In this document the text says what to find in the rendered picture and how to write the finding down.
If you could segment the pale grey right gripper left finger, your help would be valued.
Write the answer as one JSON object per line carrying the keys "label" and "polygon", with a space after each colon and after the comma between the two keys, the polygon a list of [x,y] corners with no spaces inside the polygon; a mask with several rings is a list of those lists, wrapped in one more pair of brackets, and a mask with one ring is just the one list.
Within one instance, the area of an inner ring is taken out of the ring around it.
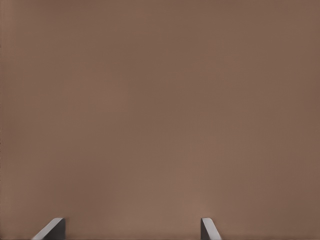
{"label": "pale grey right gripper left finger", "polygon": [[66,240],[66,220],[54,218],[31,240]]}

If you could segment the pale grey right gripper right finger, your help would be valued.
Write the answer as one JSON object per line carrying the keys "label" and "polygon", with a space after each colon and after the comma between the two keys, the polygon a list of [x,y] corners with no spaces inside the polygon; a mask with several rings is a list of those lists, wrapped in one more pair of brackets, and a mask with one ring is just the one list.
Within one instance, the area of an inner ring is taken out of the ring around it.
{"label": "pale grey right gripper right finger", "polygon": [[200,239],[201,240],[222,240],[218,229],[213,220],[208,217],[200,220]]}

